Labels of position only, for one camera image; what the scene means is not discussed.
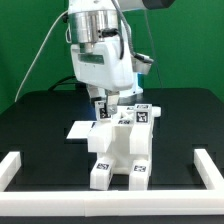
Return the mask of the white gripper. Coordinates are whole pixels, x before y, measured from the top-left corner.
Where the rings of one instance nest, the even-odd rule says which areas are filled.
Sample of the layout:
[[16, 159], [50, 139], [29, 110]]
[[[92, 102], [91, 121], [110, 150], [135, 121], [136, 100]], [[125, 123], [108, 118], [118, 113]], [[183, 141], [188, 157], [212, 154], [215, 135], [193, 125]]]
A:
[[80, 44], [71, 45], [71, 57], [75, 76], [87, 85], [91, 99], [103, 98], [106, 91], [106, 107], [109, 115], [117, 113], [118, 91], [126, 91], [134, 85], [134, 74], [147, 74], [153, 60], [143, 54], [133, 57], [126, 41], [118, 36], [91, 45], [89, 52]]

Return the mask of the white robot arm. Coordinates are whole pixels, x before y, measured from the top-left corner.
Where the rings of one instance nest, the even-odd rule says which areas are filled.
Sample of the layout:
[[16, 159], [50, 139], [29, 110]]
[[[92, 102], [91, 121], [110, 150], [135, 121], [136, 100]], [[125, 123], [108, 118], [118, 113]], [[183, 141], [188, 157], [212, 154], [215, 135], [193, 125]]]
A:
[[170, 7], [175, 0], [69, 0], [67, 41], [75, 76], [89, 96], [103, 98], [106, 111], [117, 112], [120, 96], [137, 92], [137, 75], [153, 60], [134, 51], [123, 13]]

